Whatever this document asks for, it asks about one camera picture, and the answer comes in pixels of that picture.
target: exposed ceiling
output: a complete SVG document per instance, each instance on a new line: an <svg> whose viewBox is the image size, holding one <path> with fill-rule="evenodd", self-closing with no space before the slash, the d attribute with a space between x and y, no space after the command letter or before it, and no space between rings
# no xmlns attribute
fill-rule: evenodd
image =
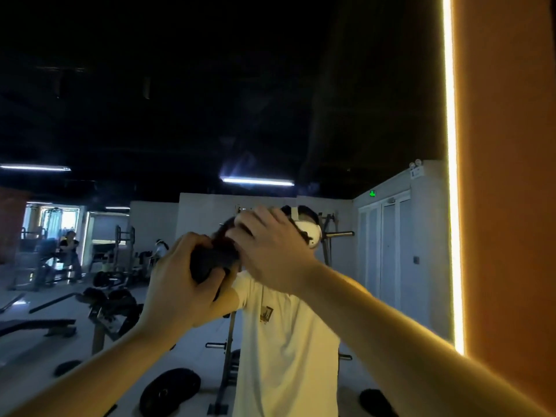
<svg viewBox="0 0 556 417"><path fill-rule="evenodd" d="M36 200L354 198L444 151L440 0L14 11L0 58L0 162L72 168L0 169L1 185Z"/></svg>

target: black shirt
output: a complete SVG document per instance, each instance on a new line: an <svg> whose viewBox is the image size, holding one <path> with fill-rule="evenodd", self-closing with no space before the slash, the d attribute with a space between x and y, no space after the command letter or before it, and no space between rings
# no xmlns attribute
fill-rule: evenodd
<svg viewBox="0 0 556 417"><path fill-rule="evenodd" d="M68 245L67 239L63 239L63 240L60 242L60 247L62 247L62 246L67 246L67 245ZM77 246L79 246L79 242L78 242L76 239L74 239L74 240L73 240L73 249L72 249L71 251L72 251L72 252L77 252L77 250L76 250L76 249L77 249Z"/></svg>

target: weight bench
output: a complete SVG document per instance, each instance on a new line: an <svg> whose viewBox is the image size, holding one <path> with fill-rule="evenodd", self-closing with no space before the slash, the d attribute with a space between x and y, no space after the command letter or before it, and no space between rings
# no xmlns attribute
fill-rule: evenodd
<svg viewBox="0 0 556 417"><path fill-rule="evenodd" d="M0 321L0 336L8 335L16 331L31 329L48 329L45 336L62 335L73 336L77 330L75 319L46 319L46 320L6 320Z"/></svg>

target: floor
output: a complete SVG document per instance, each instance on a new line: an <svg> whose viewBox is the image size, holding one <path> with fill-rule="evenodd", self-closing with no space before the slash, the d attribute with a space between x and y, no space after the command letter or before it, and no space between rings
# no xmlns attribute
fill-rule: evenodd
<svg viewBox="0 0 556 417"><path fill-rule="evenodd" d="M0 315L2 320L10 319L76 319L77 335L63 339L45 338L45 331L18 331L0 337L0 416L21 401L42 390L54 378L54 368L68 360L85 360L91 354L93 325L87 319L88 308L75 299L68 299L43 309L33 315L30 308L53 300L74 291L83 291L86 285L58 285L41 292L28 292L22 301ZM132 290L133 295L142 302L146 288ZM17 292L0 290L0 306L17 295ZM206 342L223 343L226 341L229 319L219 319L201 328L188 332L174 350L169 351L118 401L118 408L111 417L140 416L137 406L139 397L148 383L159 374L176 367L186 367L201 377L201 390L189 401L183 403L176 416L205 416L209 405L216 398L224 365L223 350L206 349ZM233 349L240 348L241 313L238 313L233 332ZM342 345L344 354L351 351ZM340 362L338 405L342 417L368 416L359 405L358 395L364 389L376 387L369 374L354 357L353 361ZM235 388L226 390L225 402L230 405L231 415Z"/></svg>

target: white vr headset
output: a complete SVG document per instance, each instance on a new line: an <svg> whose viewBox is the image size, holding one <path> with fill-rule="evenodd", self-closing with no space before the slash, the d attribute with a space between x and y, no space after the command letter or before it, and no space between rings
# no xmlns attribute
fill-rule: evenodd
<svg viewBox="0 0 556 417"><path fill-rule="evenodd" d="M323 237L323 231L320 225L308 221L301 221L296 206L291 208L291 219L295 222L295 226L299 228L300 231L305 232L309 237L309 248L317 248L320 239Z"/></svg>

